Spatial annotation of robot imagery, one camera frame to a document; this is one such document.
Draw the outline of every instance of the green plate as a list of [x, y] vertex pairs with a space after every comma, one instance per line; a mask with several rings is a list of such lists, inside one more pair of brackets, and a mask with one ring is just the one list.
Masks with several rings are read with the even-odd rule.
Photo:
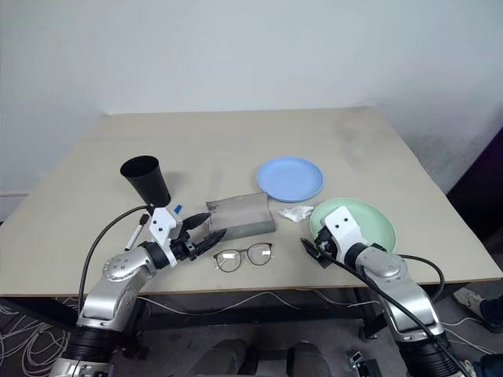
[[338, 207], [345, 206], [360, 225], [362, 235], [370, 243], [378, 243], [393, 253], [396, 247], [396, 232], [391, 222], [373, 205], [352, 198], [329, 199], [314, 208], [309, 221], [311, 234], [316, 238], [323, 227], [321, 220]]

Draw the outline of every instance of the light blue plate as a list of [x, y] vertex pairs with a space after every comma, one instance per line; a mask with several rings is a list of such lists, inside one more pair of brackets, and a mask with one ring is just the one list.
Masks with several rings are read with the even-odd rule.
[[323, 173], [311, 161], [299, 157], [280, 157], [264, 163], [257, 171], [262, 191], [281, 202], [302, 202], [318, 194]]

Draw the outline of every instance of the white wall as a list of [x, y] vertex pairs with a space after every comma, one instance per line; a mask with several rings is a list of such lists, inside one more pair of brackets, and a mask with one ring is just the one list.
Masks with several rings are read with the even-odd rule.
[[0, 12], [0, 192], [32, 189], [102, 112], [373, 104], [444, 191], [503, 126], [501, 0], [2, 0]]

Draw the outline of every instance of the black cup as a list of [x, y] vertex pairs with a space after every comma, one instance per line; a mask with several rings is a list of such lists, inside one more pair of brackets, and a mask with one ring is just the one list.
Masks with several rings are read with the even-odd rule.
[[171, 201], [157, 158], [134, 157], [120, 167], [120, 173], [133, 185], [145, 203], [165, 207]]

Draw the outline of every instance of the table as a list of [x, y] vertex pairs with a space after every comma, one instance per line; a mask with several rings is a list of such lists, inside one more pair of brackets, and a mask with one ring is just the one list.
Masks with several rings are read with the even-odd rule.
[[[390, 123], [372, 108], [126, 114], [105, 116], [0, 227], [0, 295], [74, 295], [92, 240], [115, 216], [141, 204], [119, 168], [143, 154], [159, 159], [171, 203], [183, 206], [183, 218], [206, 211], [206, 201], [258, 192], [255, 174], [268, 159], [303, 157], [325, 175], [325, 186], [306, 205], [334, 197], [372, 203], [395, 225], [397, 252], [432, 260], [447, 283], [503, 276]], [[312, 238], [308, 221], [293, 223], [277, 213], [292, 204], [270, 199], [269, 206], [275, 233], [214, 249], [270, 241], [275, 258], [267, 265], [244, 262], [236, 272], [222, 273], [209, 251], [159, 273], [143, 292], [362, 286], [342, 269], [322, 269], [307, 255], [299, 238]], [[123, 249], [137, 221], [138, 216], [125, 219], [102, 240], [86, 291], [106, 260]], [[409, 270], [419, 284], [437, 281], [427, 265], [410, 261]]]

